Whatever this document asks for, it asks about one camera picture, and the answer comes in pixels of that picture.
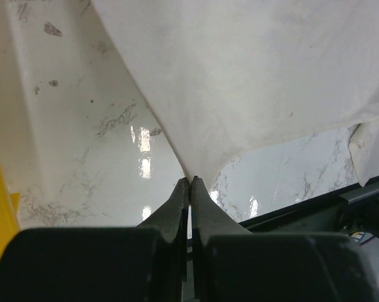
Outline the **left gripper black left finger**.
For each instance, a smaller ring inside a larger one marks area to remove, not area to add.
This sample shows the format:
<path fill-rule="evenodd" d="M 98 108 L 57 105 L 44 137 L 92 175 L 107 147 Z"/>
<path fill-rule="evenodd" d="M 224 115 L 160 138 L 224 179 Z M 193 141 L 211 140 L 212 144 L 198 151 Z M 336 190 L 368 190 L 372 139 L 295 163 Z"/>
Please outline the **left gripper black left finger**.
<path fill-rule="evenodd" d="M 30 228 L 0 258 L 0 301 L 181 301 L 189 183 L 136 227 Z"/>

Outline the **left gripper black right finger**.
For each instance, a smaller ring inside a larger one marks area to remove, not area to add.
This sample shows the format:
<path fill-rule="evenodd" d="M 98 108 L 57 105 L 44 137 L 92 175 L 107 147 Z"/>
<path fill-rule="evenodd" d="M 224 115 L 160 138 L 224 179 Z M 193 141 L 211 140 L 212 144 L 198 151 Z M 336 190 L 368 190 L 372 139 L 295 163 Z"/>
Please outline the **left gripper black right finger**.
<path fill-rule="evenodd" d="M 200 301 L 379 301 L 375 275 L 352 235 L 256 232 L 190 189 L 195 297 Z"/>

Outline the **cream white t shirt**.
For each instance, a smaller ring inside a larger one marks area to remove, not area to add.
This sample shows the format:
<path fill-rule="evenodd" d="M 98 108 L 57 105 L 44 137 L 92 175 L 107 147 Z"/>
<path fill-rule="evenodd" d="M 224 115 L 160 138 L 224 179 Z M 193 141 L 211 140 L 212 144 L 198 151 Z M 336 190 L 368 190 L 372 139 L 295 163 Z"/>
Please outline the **cream white t shirt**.
<path fill-rule="evenodd" d="M 94 1 L 187 178 L 379 118 L 379 1 Z"/>

